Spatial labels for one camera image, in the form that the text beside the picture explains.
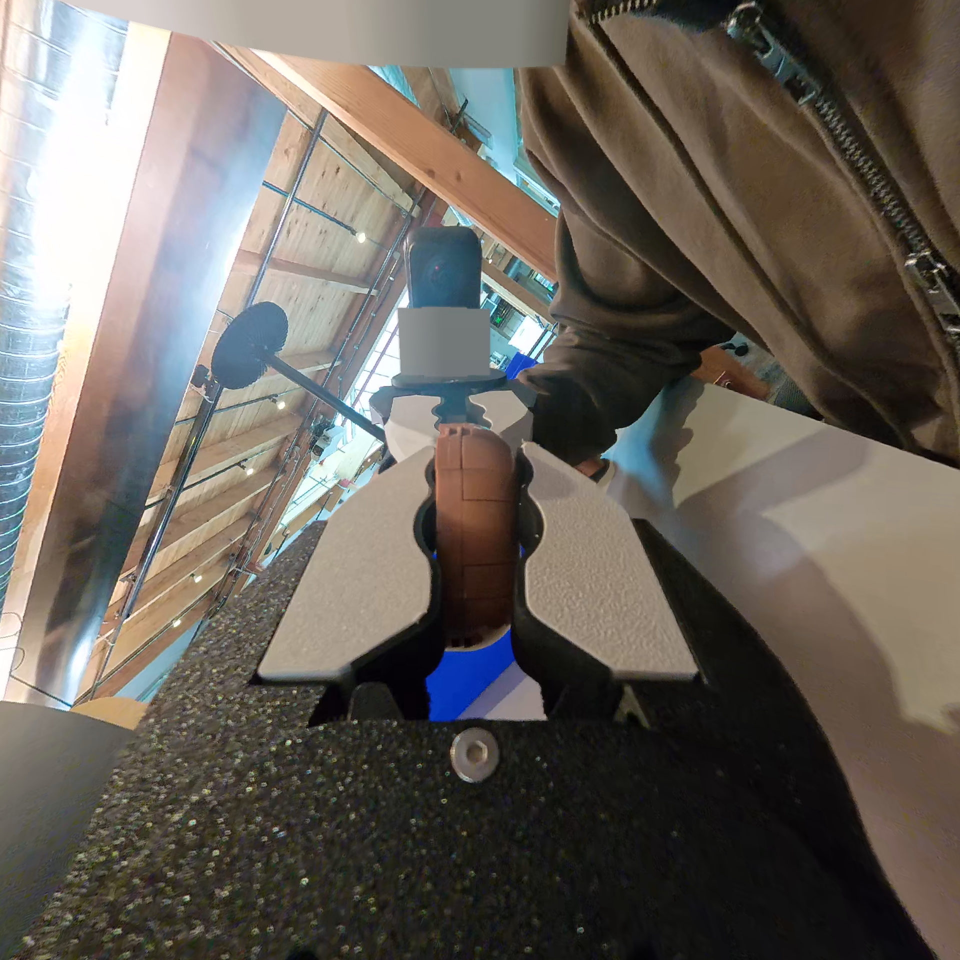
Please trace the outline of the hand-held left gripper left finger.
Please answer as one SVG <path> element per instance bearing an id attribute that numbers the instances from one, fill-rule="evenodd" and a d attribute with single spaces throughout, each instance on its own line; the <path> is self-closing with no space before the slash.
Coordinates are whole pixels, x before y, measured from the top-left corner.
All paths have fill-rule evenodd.
<path id="1" fill-rule="evenodd" d="M 426 447 L 376 475 L 326 522 L 258 666 L 266 683 L 355 683 L 445 650 L 439 572 L 424 534 L 435 455 Z"/>

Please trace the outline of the stacked blue plastic bins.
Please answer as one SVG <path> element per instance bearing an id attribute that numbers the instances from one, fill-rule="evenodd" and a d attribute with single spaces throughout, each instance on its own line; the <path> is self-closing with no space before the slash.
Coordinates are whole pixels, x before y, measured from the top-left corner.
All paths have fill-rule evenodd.
<path id="1" fill-rule="evenodd" d="M 558 324 L 539 331 L 539 336 L 531 342 L 525 350 L 519 346 L 506 366 L 506 377 L 509 380 L 518 378 L 521 372 L 544 362 L 546 349 L 551 346 L 557 337 Z"/>

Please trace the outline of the black ceiling pole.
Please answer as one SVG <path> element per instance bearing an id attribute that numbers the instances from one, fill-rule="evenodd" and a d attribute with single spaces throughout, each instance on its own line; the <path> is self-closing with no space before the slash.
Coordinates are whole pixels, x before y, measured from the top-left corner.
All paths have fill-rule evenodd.
<path id="1" fill-rule="evenodd" d="M 387 438 L 381 426 L 280 359 L 278 351 L 285 345 L 288 330 L 287 314 L 281 306 L 261 302 L 247 307 L 222 332 L 212 353 L 212 377 L 223 389 L 241 390 L 272 369 L 385 445 Z"/>

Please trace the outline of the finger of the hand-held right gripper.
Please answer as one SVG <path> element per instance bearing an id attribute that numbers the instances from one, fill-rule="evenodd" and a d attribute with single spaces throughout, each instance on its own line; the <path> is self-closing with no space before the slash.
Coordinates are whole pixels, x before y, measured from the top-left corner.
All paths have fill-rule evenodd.
<path id="1" fill-rule="evenodd" d="M 437 394 L 402 394 L 390 404 L 384 430 L 390 456 L 403 462 L 422 450 L 434 450 L 439 437 Z"/>
<path id="2" fill-rule="evenodd" d="M 480 411 L 485 426 L 512 450 L 531 440 L 533 414 L 515 393 L 475 393 L 471 404 Z"/>

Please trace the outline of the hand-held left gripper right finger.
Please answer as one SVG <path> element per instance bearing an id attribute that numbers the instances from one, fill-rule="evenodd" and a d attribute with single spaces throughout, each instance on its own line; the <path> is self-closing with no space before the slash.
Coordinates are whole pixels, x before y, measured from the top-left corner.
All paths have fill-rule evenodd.
<path id="1" fill-rule="evenodd" d="M 690 680 L 698 671 L 629 514 L 532 441 L 524 469 L 522 611 L 616 680 Z"/>

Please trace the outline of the large blue plastic bin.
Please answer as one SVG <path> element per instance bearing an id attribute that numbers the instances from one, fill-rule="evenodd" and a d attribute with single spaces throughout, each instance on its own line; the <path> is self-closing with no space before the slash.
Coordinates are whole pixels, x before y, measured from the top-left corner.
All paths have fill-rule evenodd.
<path id="1" fill-rule="evenodd" d="M 483 648 L 448 651 L 426 678 L 428 719 L 449 723 L 493 715 L 525 680 L 507 635 Z"/>

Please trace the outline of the wooden post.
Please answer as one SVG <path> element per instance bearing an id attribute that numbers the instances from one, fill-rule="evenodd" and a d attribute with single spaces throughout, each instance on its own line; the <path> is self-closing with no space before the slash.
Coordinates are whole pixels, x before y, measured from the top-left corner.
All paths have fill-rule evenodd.
<path id="1" fill-rule="evenodd" d="M 3 616 L 2 699 L 69 709 L 257 202 L 284 108 L 208 42 L 124 23 Z"/>
<path id="2" fill-rule="evenodd" d="M 368 67 L 252 54 L 524 263 L 558 279 L 556 218 Z"/>

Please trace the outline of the brown rounded lego assembly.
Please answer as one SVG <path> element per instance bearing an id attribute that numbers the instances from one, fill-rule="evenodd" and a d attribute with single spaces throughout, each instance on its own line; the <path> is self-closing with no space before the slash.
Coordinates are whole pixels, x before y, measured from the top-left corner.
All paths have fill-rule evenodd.
<path id="1" fill-rule="evenodd" d="M 520 559 L 516 463 L 510 445 L 486 427 L 439 427 L 436 554 L 449 650 L 491 645 L 511 624 Z"/>

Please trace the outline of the person's right forearm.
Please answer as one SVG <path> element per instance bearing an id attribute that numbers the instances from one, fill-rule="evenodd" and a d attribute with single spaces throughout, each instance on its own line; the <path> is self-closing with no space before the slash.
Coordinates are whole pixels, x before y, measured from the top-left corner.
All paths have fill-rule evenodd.
<path id="1" fill-rule="evenodd" d="M 661 390 L 734 334 L 681 294 L 620 308 L 566 291 L 551 313 L 558 337 L 520 378 L 535 392 L 533 441 L 571 466 L 606 452 Z"/>

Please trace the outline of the silver air duct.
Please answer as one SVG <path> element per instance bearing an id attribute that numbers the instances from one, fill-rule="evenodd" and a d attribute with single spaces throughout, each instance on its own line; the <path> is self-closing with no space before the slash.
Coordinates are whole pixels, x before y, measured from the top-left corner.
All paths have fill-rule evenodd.
<path id="1" fill-rule="evenodd" d="M 1 103 L 1 597 L 6 598 L 80 268 L 127 28 L 7 2 Z"/>

